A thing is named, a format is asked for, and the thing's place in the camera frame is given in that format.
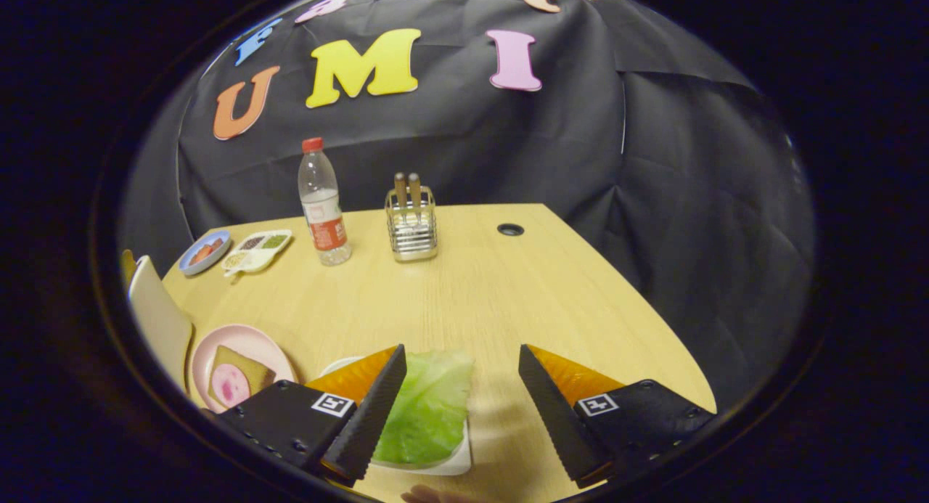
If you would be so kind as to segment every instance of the bottle label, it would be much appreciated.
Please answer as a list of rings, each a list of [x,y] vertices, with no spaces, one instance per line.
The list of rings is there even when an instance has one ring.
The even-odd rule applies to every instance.
[[[306,224],[313,232],[313,245],[319,251],[341,248],[348,241],[345,225],[342,225],[339,195],[319,202],[304,203],[303,212]]]

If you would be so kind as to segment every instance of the plastic bottle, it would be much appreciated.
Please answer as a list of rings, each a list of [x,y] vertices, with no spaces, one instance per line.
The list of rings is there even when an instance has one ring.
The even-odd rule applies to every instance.
[[[339,186],[335,181],[335,170],[322,152],[321,138],[306,139],[303,142],[298,191],[319,261],[322,265],[338,265],[346,261],[351,257],[351,245],[348,244],[342,210],[339,209]]]

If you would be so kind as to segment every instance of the pink plate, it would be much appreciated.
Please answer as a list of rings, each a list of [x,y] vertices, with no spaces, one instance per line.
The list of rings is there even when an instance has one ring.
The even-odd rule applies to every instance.
[[[200,393],[200,398],[213,412],[225,412],[226,407],[210,397],[210,371],[213,369],[213,358],[216,357],[216,347],[225,345],[233,351],[247,358],[259,361],[274,371],[274,381],[293,379],[293,369],[287,356],[274,343],[268,335],[248,325],[225,325],[206,335],[197,344],[190,358],[190,371],[193,374],[193,384]]]

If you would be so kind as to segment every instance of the metal wire basket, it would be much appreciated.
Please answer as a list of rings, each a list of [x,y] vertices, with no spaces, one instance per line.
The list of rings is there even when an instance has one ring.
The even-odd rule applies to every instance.
[[[406,203],[399,203],[397,192],[391,189],[384,201],[388,215],[390,248],[396,261],[418,261],[438,254],[438,232],[435,229],[435,198],[432,190],[421,186],[421,196],[414,197],[407,188]],[[415,208],[414,200],[419,200]]]

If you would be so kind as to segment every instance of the lettuce leaf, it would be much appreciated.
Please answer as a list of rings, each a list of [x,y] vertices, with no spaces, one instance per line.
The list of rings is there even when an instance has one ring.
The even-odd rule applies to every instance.
[[[406,361],[372,459],[408,465],[448,459],[464,438],[474,360],[464,351],[431,351],[408,352]]]

